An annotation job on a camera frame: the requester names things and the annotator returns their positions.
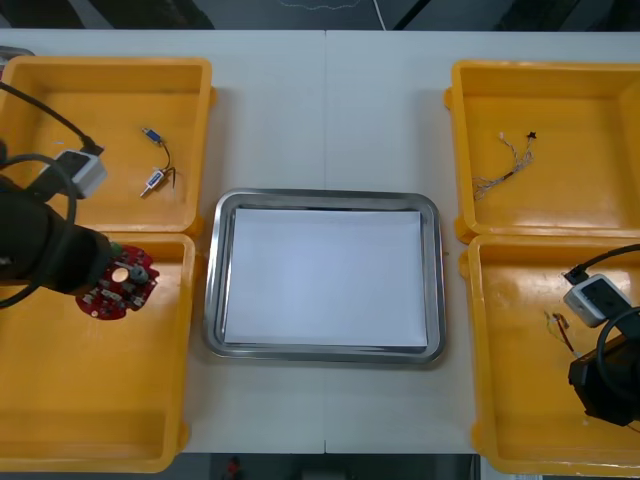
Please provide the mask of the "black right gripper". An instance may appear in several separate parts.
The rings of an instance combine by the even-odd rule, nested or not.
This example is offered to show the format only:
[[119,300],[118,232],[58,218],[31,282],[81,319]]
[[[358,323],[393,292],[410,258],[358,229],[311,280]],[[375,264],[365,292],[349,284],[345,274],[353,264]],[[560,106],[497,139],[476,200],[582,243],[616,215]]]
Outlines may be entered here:
[[570,364],[569,384],[588,416],[626,427],[639,420],[639,343],[618,335],[605,343],[603,359],[608,380],[592,350]]

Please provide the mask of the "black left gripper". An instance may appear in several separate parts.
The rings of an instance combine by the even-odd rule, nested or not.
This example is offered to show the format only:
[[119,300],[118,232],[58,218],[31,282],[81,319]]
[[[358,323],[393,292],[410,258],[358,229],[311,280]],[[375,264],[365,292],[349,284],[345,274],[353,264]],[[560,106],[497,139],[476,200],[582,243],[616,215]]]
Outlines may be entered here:
[[91,290],[112,257],[108,238],[75,224],[78,200],[71,195],[60,216],[29,194],[14,196],[14,283],[18,296],[37,289],[82,295]]

